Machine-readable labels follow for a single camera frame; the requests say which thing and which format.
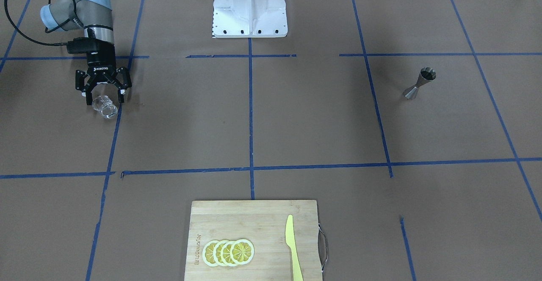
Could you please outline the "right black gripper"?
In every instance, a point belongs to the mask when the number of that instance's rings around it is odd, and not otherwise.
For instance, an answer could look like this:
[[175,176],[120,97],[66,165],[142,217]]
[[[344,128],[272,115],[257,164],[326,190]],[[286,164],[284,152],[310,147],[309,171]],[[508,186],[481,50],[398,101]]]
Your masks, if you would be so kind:
[[86,105],[92,105],[94,85],[113,84],[118,89],[118,101],[124,103],[124,97],[132,87],[130,71],[126,67],[116,68],[116,49],[114,46],[95,46],[85,49],[88,70],[75,71],[75,88],[86,99]]

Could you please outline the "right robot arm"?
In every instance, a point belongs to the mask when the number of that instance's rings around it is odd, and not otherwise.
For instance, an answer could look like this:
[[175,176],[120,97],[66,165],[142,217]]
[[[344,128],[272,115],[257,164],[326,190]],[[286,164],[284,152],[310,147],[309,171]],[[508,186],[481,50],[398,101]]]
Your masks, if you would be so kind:
[[92,91],[98,84],[112,84],[118,89],[120,103],[132,86],[126,67],[116,66],[111,0],[56,0],[40,10],[47,32],[83,30],[83,37],[66,44],[69,54],[85,54],[87,71],[77,70],[75,87],[93,101]]

